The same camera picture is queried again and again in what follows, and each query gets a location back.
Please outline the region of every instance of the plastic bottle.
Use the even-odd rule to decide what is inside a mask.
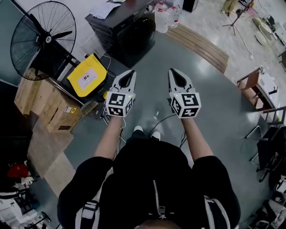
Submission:
[[[168,31],[169,14],[167,13],[167,9],[167,5],[163,2],[159,2],[155,6],[156,30],[163,34]]]
[[[180,8],[178,6],[172,6],[167,10],[169,14],[168,26],[171,28],[178,27],[179,24],[179,16],[180,16]]]

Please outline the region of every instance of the black jacket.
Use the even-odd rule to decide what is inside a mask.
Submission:
[[[114,161],[94,157],[82,163],[59,197],[58,218],[65,229],[75,227],[76,213],[102,187],[99,229],[133,229],[158,219],[154,181],[165,216],[181,228],[209,228],[204,195],[218,199],[231,227],[240,219],[240,207],[226,168],[214,157],[195,161],[193,169],[176,146],[155,140],[133,140]]]

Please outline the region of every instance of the white sneaker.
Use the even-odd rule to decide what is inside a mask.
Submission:
[[[161,140],[161,134],[158,131],[155,131],[155,132],[152,133],[151,139],[160,141]]]
[[[133,132],[135,131],[142,131],[143,132],[143,128],[141,126],[136,126],[133,130]]]

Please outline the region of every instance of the shoulder strap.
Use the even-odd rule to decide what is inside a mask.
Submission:
[[[105,176],[104,182],[106,179],[113,174],[113,168],[111,168]],[[83,208],[81,208],[76,214],[76,225],[75,229],[97,229],[99,216],[100,216],[100,209],[99,209],[99,200],[101,196],[102,183],[99,191],[97,192],[96,196],[91,200],[86,202]]]
[[[213,216],[213,213],[212,213],[211,207],[210,207],[210,205],[214,204],[214,203],[220,209],[221,214],[222,214],[223,218],[225,219],[225,223],[226,223],[227,229],[231,229],[230,222],[229,222],[229,219],[228,219],[228,216],[227,216],[227,212],[225,211],[225,209],[222,206],[222,204],[217,199],[210,199],[208,196],[204,196],[204,198],[205,198],[205,205],[206,205],[206,214],[207,214],[207,218],[208,218],[208,221],[209,221],[210,229],[215,229],[214,216]]]
[[[88,201],[81,213],[80,229],[88,229],[93,227],[95,212],[98,209],[98,202],[95,200]]]

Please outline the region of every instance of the brush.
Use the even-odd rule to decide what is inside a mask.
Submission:
[[[55,87],[59,90],[61,90],[62,92],[64,92],[65,94],[67,94],[69,97],[73,98],[74,100],[78,101],[82,107],[80,108],[81,114],[82,116],[86,116],[87,114],[89,114],[94,108],[97,107],[98,103],[94,100],[90,100],[86,103],[82,103],[81,101],[79,101],[76,97],[74,97],[72,94],[70,94],[66,89],[64,89],[61,85],[58,84],[58,82],[56,82],[54,79],[49,78],[49,80],[53,83],[53,85],[55,85]]]

